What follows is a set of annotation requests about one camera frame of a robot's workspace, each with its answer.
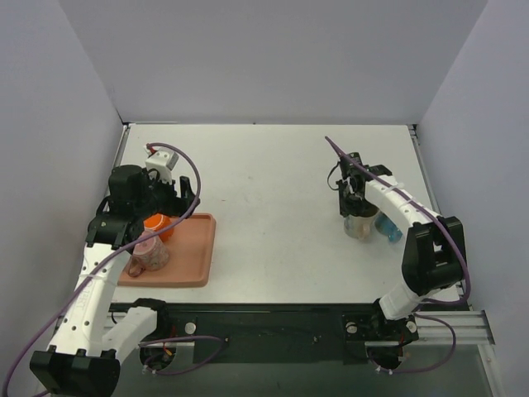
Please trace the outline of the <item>beige patterned mug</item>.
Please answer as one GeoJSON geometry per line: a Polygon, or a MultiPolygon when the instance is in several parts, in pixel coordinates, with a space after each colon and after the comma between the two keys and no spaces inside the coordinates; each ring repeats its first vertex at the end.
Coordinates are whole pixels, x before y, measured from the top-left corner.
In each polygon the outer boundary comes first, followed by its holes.
{"type": "Polygon", "coordinates": [[[347,215],[343,222],[345,234],[355,240],[367,242],[372,235],[374,220],[378,214],[379,210],[375,208],[374,210],[363,212],[358,216],[347,215]]]}

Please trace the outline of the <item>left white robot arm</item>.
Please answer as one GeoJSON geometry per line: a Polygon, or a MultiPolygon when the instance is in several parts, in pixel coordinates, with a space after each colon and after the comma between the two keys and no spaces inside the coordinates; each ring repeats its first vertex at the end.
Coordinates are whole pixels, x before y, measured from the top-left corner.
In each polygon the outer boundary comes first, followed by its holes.
{"type": "Polygon", "coordinates": [[[30,370],[45,390],[68,396],[109,396],[122,362],[146,339],[166,337],[170,321],[163,301],[138,299],[105,331],[107,312],[122,271],[136,246],[149,241],[144,221],[156,214],[176,223],[199,205],[199,188],[186,176],[174,180],[166,165],[120,165],[108,178],[108,194],[88,224],[83,266],[74,293],[58,316],[48,347],[34,351],[30,370]]]}

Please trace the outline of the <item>pink patterned mug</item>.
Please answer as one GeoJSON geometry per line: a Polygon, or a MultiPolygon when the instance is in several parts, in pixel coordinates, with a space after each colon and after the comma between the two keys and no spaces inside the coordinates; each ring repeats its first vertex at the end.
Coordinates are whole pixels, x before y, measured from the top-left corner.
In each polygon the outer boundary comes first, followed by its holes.
{"type": "Polygon", "coordinates": [[[141,233],[148,240],[135,245],[132,256],[126,266],[126,273],[136,278],[145,272],[161,270],[169,263],[169,252],[160,239],[150,230],[141,233]]]}

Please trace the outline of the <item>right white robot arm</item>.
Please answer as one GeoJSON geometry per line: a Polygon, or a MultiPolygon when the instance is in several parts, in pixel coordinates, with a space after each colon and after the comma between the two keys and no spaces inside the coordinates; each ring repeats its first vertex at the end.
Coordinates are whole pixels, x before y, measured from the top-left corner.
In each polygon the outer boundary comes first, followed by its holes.
{"type": "Polygon", "coordinates": [[[341,178],[334,190],[346,235],[367,239],[384,215],[405,240],[401,280],[376,301],[369,317],[370,331],[387,338],[432,295],[468,278],[463,227],[418,202],[387,167],[363,165],[357,152],[342,156],[337,166],[341,178]]]}

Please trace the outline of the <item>blue patterned mug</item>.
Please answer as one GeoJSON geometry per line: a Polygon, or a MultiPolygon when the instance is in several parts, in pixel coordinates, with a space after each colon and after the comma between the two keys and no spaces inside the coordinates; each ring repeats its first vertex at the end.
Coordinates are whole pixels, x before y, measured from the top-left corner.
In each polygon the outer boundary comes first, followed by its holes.
{"type": "Polygon", "coordinates": [[[396,244],[403,236],[396,224],[384,213],[377,215],[374,226],[379,234],[388,238],[389,243],[396,244]]]}

